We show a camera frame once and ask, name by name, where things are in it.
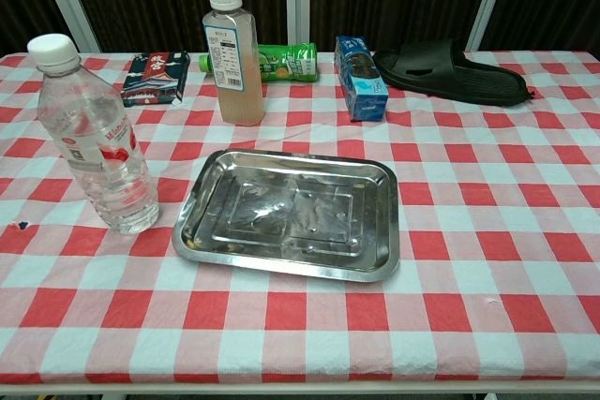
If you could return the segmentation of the green drink bottle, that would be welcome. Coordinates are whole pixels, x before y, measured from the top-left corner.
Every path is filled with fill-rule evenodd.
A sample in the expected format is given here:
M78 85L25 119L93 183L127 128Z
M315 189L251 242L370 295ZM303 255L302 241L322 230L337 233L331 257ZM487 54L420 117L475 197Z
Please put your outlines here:
M291 46L258 44L258 68L262 81L316 81L317 48L314 43ZM222 43L199 57L202 72L212 73L218 87L242 91L245 87L240 52L233 44Z

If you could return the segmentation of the stainless steel rectangular tray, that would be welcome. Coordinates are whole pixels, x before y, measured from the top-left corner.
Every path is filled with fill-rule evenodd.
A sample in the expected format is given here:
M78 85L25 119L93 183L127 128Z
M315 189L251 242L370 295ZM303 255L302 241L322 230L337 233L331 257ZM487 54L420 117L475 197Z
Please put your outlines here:
M374 160L216 151L183 204L172 245L190 261L382 281L399 265L397 177Z

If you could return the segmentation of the blue cookie box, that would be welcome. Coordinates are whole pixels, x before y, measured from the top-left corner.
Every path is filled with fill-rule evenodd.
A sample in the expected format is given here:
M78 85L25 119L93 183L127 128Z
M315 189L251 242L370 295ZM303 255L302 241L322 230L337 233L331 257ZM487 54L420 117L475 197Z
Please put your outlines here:
M362 37L336 37L335 69L353 122L380 122L387 87Z

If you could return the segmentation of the red white checkered tablecloth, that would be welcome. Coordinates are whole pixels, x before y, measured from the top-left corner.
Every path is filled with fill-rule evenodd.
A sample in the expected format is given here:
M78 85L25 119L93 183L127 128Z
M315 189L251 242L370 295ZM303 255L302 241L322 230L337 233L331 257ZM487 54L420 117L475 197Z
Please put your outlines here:
M0 384L363 379L600 381L600 61L479 52L534 100L479 108L392 90L354 124L333 59L275 83L255 127L191 67L182 104L129 117L161 216L107 229L37 119L40 73L0 57ZM194 264L171 243L228 147L366 158L397 176L400 264L350 283Z

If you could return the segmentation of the pale juice bottle white cap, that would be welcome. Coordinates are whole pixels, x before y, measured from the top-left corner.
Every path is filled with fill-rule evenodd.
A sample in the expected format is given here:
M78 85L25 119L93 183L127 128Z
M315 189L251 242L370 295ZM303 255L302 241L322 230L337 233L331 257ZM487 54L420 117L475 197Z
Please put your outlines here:
M242 0L209 0L202 18L217 98L224 122L257 125L264 117L255 19Z

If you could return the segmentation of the dark box with palace print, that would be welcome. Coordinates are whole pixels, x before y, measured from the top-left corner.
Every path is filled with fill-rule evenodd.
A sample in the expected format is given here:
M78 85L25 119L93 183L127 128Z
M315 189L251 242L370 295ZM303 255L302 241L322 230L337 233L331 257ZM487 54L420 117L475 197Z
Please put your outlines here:
M189 62L187 52L137 54L121 90L124 106L180 104L184 97Z

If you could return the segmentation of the clear water bottle white cap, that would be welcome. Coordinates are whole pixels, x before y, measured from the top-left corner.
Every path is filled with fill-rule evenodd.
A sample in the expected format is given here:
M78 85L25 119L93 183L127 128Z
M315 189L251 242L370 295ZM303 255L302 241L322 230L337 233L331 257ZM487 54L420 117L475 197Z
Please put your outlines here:
M66 35L34 37L27 50L43 75L37 118L100 218L123 234L149 229L157 187L119 93L83 66Z

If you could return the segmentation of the black rubber slipper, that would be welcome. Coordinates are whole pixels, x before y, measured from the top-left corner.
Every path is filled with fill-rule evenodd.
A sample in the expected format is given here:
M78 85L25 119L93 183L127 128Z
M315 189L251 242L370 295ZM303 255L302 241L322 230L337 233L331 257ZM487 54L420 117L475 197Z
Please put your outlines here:
M381 50L373 61L387 84L406 91L495 107L533 99L519 74L468 59L451 39Z

